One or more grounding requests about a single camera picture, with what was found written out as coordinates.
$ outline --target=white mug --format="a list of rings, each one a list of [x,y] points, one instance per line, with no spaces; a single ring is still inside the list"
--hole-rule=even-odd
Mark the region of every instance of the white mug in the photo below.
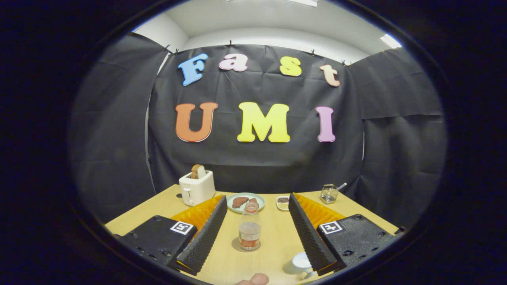
[[[305,252],[296,254],[292,258],[292,265],[306,272],[306,275],[303,277],[303,279],[308,279],[315,275],[315,271],[312,270],[312,265],[310,264],[310,261],[308,260]]]

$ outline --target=black foam pad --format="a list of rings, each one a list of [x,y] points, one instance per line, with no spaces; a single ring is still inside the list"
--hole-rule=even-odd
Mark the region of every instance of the black foam pad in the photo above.
[[[153,216],[118,239],[141,257],[168,266],[196,232],[194,225]]]
[[[178,255],[176,260],[172,261],[172,267],[197,275],[213,247],[226,213],[227,200],[224,195],[194,240]]]
[[[320,239],[293,193],[288,201],[288,209],[313,270],[317,271],[318,275],[323,275],[344,268],[345,264],[337,260]]]
[[[375,254],[394,238],[359,214],[319,225],[317,232],[335,258],[346,266]]]

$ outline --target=glass bottle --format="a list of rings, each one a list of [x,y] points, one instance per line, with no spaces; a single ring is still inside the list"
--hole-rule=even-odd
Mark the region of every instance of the glass bottle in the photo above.
[[[258,213],[259,204],[247,202],[239,222],[239,245],[243,250],[253,251],[260,245],[261,220]]]

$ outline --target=black curtain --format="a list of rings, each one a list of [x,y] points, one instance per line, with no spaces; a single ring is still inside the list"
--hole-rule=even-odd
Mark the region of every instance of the black curtain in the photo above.
[[[70,114],[69,156],[83,202],[104,223],[155,194],[145,116],[167,51],[140,35],[107,48],[84,78]]]
[[[183,86],[178,65],[206,53],[202,78]],[[244,72],[219,69],[224,56],[240,53],[248,57]],[[302,74],[285,76],[280,59],[291,56],[301,61]],[[321,65],[338,71],[340,86],[330,86]],[[185,142],[175,133],[175,107],[192,103],[190,129],[201,127],[199,105],[216,102],[209,137]],[[264,115],[271,106],[289,106],[287,143],[266,138],[239,142],[242,102],[255,102]],[[315,108],[328,106],[332,115],[334,142],[319,142],[319,116]],[[177,184],[191,167],[203,164],[213,171],[219,191],[288,193],[320,190],[323,184],[351,183],[359,176],[363,152],[363,124],[356,84],[348,68],[336,61],[293,49],[262,45],[234,45],[198,48],[171,55],[155,81],[149,107],[149,154],[157,192]]]
[[[441,103],[422,67],[402,48],[350,68],[365,126],[355,201],[409,228],[437,190],[446,153]]]

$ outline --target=blue letter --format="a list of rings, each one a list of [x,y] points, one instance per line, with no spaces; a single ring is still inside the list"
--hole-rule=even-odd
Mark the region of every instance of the blue letter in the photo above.
[[[197,80],[201,79],[202,74],[197,73],[196,70],[200,71],[204,70],[203,60],[207,58],[208,58],[207,54],[201,53],[200,55],[192,57],[191,59],[184,61],[178,65],[178,68],[181,68],[183,70],[183,77],[185,77],[185,80],[183,81],[183,86],[187,86],[190,83],[196,82]]]

